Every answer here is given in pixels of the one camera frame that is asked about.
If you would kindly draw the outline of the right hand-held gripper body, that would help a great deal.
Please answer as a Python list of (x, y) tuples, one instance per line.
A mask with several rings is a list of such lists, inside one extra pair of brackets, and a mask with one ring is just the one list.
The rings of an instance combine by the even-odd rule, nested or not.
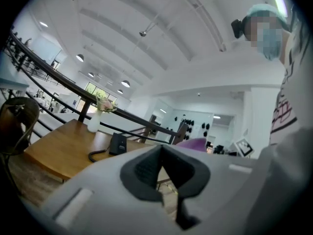
[(237, 153), (241, 157), (249, 157), (254, 153), (254, 149), (245, 137), (241, 137), (234, 142)]

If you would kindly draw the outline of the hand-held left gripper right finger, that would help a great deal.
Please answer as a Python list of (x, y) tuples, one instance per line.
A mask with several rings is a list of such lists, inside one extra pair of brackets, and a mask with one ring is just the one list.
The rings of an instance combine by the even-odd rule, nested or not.
[(248, 235), (258, 159), (163, 145), (161, 162), (178, 190), (176, 221), (161, 235)]

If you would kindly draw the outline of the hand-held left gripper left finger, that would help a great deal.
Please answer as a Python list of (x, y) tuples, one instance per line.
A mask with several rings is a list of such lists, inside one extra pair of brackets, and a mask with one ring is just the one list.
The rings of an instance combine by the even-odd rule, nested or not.
[(120, 170), (151, 147), (93, 163), (42, 204), (52, 235), (177, 235), (178, 227), (160, 202), (141, 201), (122, 184)]

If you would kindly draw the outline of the purple cloth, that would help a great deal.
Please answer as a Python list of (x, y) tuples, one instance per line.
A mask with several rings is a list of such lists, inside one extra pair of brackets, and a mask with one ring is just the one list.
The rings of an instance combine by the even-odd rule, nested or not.
[(188, 140), (177, 143), (177, 146), (188, 148), (188, 149), (193, 149), (199, 152), (205, 152), (205, 153), (207, 152), (205, 138), (188, 139)]

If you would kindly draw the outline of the group of black hung devices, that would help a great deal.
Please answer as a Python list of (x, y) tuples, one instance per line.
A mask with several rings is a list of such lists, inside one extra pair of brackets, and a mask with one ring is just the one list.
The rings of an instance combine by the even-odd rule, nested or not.
[(197, 123), (193, 119), (186, 118), (186, 115), (175, 116), (173, 122), (166, 126), (167, 129), (179, 132), (182, 127), (185, 127), (185, 131), (183, 132), (182, 140), (190, 140), (195, 138), (206, 138), (208, 134), (208, 130), (210, 129), (210, 123), (203, 122), (197, 125)]

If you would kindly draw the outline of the white vase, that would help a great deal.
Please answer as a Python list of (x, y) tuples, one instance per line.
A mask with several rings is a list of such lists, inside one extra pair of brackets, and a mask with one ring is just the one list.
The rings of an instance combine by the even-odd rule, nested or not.
[(92, 133), (96, 133), (98, 131), (98, 127), (100, 125), (101, 120), (101, 114), (102, 112), (100, 110), (97, 110), (93, 117), (88, 122), (88, 131)]

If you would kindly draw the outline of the person's striped shirt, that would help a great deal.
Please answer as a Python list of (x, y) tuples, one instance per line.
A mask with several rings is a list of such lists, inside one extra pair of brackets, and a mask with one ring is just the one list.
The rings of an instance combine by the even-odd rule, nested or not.
[(291, 35), (285, 69), (272, 118), (271, 145), (301, 128), (313, 127), (313, 37), (310, 33)]

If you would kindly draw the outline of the dark wooden handrail railing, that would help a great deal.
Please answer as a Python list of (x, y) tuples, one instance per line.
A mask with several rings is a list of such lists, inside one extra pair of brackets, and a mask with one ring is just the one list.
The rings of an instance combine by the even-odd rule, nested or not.
[[(22, 51), (22, 53), (24, 54), (24, 56), (21, 58), (20, 61), (18, 61), (13, 52), (11, 51), (11, 48), (9, 47), (9, 44), (6, 43), (5, 47), (7, 48), (8, 52), (12, 55), (12, 58), (14, 60), (14, 62), (16, 62), (18, 64), (17, 68), (18, 70), (21, 70), (22, 72), (25, 73), (25, 75), (32, 81), (34, 82), (41, 90), (43, 90), (45, 93), (47, 93), (48, 95), (50, 95), (53, 99), (55, 99), (56, 101), (58, 101), (60, 104), (62, 104), (63, 106), (65, 106), (66, 108), (68, 108), (70, 111), (76, 113), (79, 115), (78, 120), (80, 122), (83, 122), (84, 119), (91, 119), (91, 117), (89, 117), (87, 115), (87, 111), (90, 107), (91, 104), (95, 104), (96, 103), (96, 97), (86, 91), (84, 91), (82, 88), (80, 88), (79, 86), (77, 86), (76, 84), (74, 84), (73, 82), (69, 81), (68, 79), (66, 79), (61, 73), (59, 73), (58, 71), (56, 71), (55, 69), (52, 68), (51, 65), (47, 64), (45, 61), (43, 61), (39, 56), (37, 56), (34, 52), (32, 52), (28, 47), (26, 47), (18, 38), (17, 36), (14, 35), (14, 33), (12, 32), (12, 30), (9, 30), (9, 37), (7, 39), (8, 41), (12, 40), (15, 45), (18, 47), (18, 49), (20, 51)], [(34, 63), (34, 65), (36, 67), (38, 67), (40, 70), (44, 71), (48, 76), (50, 76), (51, 78), (53, 78), (55, 81), (57, 81), (57, 83), (63, 85), (65, 88), (69, 89), (71, 92), (75, 93), (76, 95), (80, 96), (81, 98), (85, 99), (86, 102), (83, 106), (83, 109), (81, 111), (78, 111), (76, 109), (74, 109), (73, 107), (71, 107), (70, 105), (66, 104), (65, 102), (63, 102), (62, 100), (56, 98), (53, 94), (51, 94), (45, 87), (43, 87), (41, 84), (39, 84), (36, 80), (34, 80), (34, 78), (27, 73), (27, 71), (23, 68), (23, 61), (25, 58), (29, 58), (30, 61), (32, 61)], [(149, 122), (147, 120), (144, 120), (140, 117), (137, 117), (131, 113), (128, 113), (124, 110), (121, 109), (116, 109), (115, 111), (113, 111), (114, 114), (116, 114), (119, 117), (122, 117), (124, 119), (127, 119), (129, 121), (135, 122), (139, 125), (141, 125), (140, 128), (138, 128), (138, 130), (141, 129), (154, 129), (157, 130), (161, 133), (165, 133), (167, 135), (170, 135), (170, 139), (169, 141), (162, 141), (162, 140), (157, 140), (157, 139), (153, 139), (148, 137), (148, 134), (146, 133), (144, 136), (139, 133), (137, 134), (136, 131), (137, 130), (133, 130), (133, 131), (126, 131), (117, 127), (113, 127), (111, 125), (105, 124), (103, 122), (100, 122), (100, 124), (102, 126), (108, 127), (112, 130), (115, 131), (119, 131), (121, 133), (124, 134), (128, 134), (129, 137), (137, 137), (138, 140), (151, 140), (151, 141), (157, 141), (157, 142), (163, 142), (163, 143), (168, 143), (168, 144), (177, 144), (179, 142), (181, 142), (186, 134), (186, 131), (188, 129), (188, 125), (183, 123), (181, 125), (181, 127), (179, 128), (179, 130), (177, 132), (171, 131), (169, 129), (163, 128), (159, 125), (153, 124), (152, 122)]]

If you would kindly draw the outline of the pink flower bouquet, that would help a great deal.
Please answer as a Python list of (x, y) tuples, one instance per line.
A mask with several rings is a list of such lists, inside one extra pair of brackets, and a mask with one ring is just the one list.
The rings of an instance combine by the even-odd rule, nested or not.
[(105, 113), (111, 113), (117, 110), (117, 104), (111, 102), (105, 97), (96, 97), (97, 110)]

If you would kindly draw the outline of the glass entrance window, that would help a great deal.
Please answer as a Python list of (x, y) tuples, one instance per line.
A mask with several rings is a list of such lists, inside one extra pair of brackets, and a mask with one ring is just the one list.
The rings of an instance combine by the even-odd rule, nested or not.
[(98, 98), (107, 98), (111, 102), (116, 102), (117, 97), (114, 95), (110, 94), (109, 92), (99, 88), (98, 86), (88, 83), (87, 86), (85, 87), (85, 91), (89, 92), (90, 94), (98, 97)]

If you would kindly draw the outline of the blue face mask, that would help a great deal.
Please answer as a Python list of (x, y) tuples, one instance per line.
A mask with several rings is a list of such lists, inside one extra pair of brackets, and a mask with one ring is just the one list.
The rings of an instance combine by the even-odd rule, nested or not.
[(282, 29), (264, 28), (257, 30), (257, 51), (269, 61), (281, 55), (283, 44)]

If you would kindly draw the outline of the dark round-back chair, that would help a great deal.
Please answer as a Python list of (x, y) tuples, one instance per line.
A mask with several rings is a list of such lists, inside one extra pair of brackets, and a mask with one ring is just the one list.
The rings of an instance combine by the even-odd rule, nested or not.
[(21, 195), (9, 169), (9, 159), (22, 154), (31, 144), (33, 128), (39, 118), (38, 103), (28, 97), (6, 100), (0, 108), (0, 154), (5, 171), (18, 195)]

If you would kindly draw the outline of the teal hair cap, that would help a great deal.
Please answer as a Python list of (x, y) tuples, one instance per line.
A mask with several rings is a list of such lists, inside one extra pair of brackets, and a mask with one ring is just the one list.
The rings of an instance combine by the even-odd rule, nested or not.
[(271, 15), (276, 16), (281, 22), (287, 23), (286, 17), (276, 7), (267, 3), (253, 5), (246, 14), (247, 17), (269, 17)]

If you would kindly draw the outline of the light blue table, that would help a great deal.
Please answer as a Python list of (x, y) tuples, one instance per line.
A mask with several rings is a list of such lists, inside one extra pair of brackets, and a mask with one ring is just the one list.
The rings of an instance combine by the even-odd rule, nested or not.
[(4, 78), (0, 78), (0, 88), (1, 89), (10, 89), (10, 90), (19, 90), (23, 91), (26, 90), (29, 87), (29, 85), (26, 83), (20, 83)]

